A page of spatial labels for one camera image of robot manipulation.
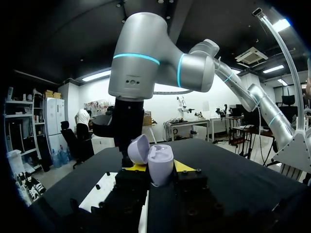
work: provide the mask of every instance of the metal shelving unit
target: metal shelving unit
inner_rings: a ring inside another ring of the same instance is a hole
[[[44,95],[42,97],[38,96],[36,94],[34,95],[34,97],[33,97],[34,106],[35,106],[35,99],[36,98],[40,100],[40,103],[39,103],[39,107],[33,108],[33,116],[35,116],[35,109],[37,109],[37,111],[40,111],[40,115],[42,115],[43,122],[35,123],[35,121],[33,121],[35,142],[37,143],[37,137],[38,136],[45,136],[47,144],[48,144],[49,151],[51,151],[50,144],[48,141],[47,128],[46,128],[45,119],[44,119]],[[41,133],[38,135],[36,134],[36,130],[35,130],[36,126],[41,127]]]
[[[35,100],[34,96],[33,96],[33,101],[6,100],[5,105],[4,105],[4,118],[5,118],[5,120],[7,121],[7,120],[23,119],[24,117],[29,117],[29,119],[32,121],[32,125],[33,125],[32,130],[33,130],[33,132],[35,134],[35,121],[34,121],[34,118],[33,118],[33,115],[34,115],[34,100]],[[12,114],[12,115],[7,115],[5,108],[6,108],[7,105],[12,105],[12,104],[30,106],[32,113],[31,114]],[[4,135],[6,137],[5,125],[6,124],[4,122]],[[38,159],[41,159],[41,155],[40,155],[40,151],[39,151],[39,147],[38,147],[38,144],[37,144],[36,137],[34,137],[34,141],[35,141],[35,148],[27,150],[27,151],[21,153],[21,156],[24,156],[26,154],[29,154],[29,153],[32,153],[32,152],[36,151]],[[5,142],[6,142],[5,143],[6,144],[6,151],[8,151],[7,141],[5,140]],[[41,165],[36,165],[36,166],[32,167],[28,163],[24,163],[23,165],[24,165],[25,171],[28,171],[30,173],[34,172],[36,169],[41,167]]]

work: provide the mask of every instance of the black table surface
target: black table surface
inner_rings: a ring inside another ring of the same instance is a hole
[[[174,158],[192,168],[200,168],[208,177],[208,186],[225,214],[248,209],[251,213],[272,209],[282,198],[288,198],[307,188],[269,168],[245,159],[212,143],[200,139],[167,142]],[[69,199],[80,204],[97,181],[107,172],[121,169],[122,155],[118,148],[97,153],[45,192],[43,198],[60,216],[72,213]],[[174,199],[173,186],[155,188],[151,185],[148,207],[148,232],[169,232],[174,216],[170,207]],[[30,209],[49,221],[48,210],[41,199]]]

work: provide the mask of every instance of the air conditioner vent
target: air conditioner vent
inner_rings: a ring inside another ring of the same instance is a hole
[[[251,47],[249,50],[245,51],[241,55],[235,58],[237,62],[244,62],[246,64],[252,64],[261,59],[267,60],[268,57],[260,52],[257,48]]]

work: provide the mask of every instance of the white refrigerator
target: white refrigerator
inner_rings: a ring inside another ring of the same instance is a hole
[[[60,132],[62,130],[60,122],[65,121],[65,101],[46,98],[44,114],[51,150],[58,151],[60,145],[67,149],[67,142]]]

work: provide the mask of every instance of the lavender plastic part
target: lavender plastic part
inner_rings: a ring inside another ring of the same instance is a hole
[[[173,171],[174,155],[169,145],[154,145],[148,155],[148,167],[154,186],[163,186],[169,182]]]
[[[142,165],[148,163],[150,144],[146,135],[142,134],[132,141],[127,148],[128,156],[134,164]]]

